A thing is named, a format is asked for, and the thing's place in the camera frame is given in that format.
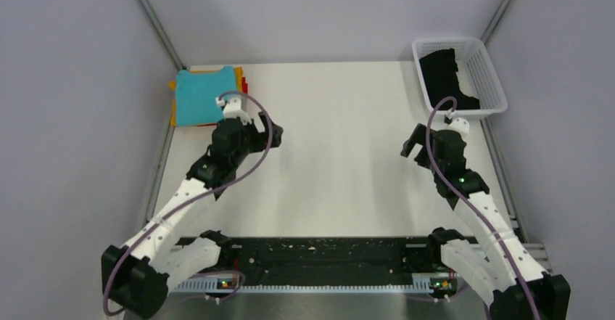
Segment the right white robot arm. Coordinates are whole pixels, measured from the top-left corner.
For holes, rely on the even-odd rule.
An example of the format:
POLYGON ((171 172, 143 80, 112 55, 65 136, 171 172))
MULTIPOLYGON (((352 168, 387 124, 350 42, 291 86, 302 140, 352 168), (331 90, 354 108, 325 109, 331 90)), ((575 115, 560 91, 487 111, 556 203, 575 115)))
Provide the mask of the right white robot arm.
POLYGON ((446 120, 433 130, 419 123, 401 156, 415 146, 418 166, 429 170, 435 189, 470 228, 482 251, 455 229, 436 228, 428 236, 425 260, 435 271, 452 269, 482 299, 490 319, 565 319, 571 288, 533 257, 499 211, 484 179, 468 168, 464 155, 469 123, 446 120))

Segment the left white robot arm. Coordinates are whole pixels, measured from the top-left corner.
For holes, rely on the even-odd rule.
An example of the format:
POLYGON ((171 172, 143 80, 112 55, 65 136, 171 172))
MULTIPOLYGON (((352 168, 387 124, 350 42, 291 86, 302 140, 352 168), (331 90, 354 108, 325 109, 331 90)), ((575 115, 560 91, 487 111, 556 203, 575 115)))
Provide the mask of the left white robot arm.
POLYGON ((223 244, 228 237, 206 231, 182 249, 176 244, 193 221, 231 186, 262 164, 270 149, 281 144, 283 128, 275 124, 256 99, 264 131, 242 107, 244 93, 227 91, 216 98, 222 110, 211 144, 195 161, 168 202, 120 247, 110 245, 102 255, 102 308, 106 316, 130 311, 152 318, 169 293, 201 270, 225 271, 233 253, 223 244))

